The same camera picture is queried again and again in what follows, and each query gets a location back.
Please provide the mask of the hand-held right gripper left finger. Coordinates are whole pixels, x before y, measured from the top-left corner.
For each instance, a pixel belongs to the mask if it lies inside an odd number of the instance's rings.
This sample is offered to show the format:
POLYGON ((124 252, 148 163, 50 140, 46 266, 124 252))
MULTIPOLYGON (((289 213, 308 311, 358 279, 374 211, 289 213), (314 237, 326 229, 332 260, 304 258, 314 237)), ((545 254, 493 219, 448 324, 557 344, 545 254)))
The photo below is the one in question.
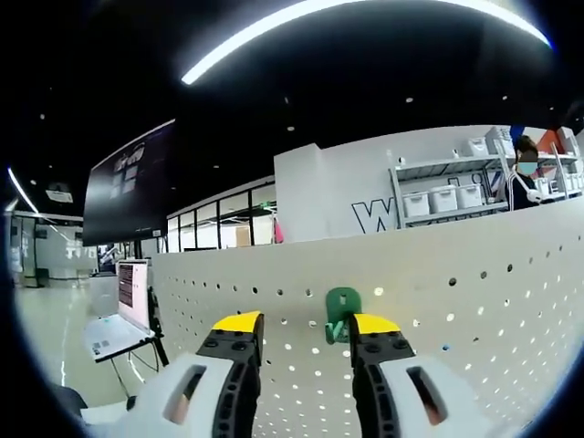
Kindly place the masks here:
POLYGON ((113 437, 251 437, 261 393, 264 315, 216 322, 196 353, 147 382, 113 437))

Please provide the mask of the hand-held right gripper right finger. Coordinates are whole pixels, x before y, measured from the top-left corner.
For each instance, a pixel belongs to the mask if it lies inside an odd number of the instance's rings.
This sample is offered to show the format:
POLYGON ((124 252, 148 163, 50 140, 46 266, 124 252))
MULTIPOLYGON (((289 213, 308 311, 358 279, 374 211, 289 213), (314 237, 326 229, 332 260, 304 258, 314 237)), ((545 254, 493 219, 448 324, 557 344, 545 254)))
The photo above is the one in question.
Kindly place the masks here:
POLYGON ((352 395, 363 437, 488 437, 474 390, 448 366, 417 355, 399 326, 349 317, 352 395))

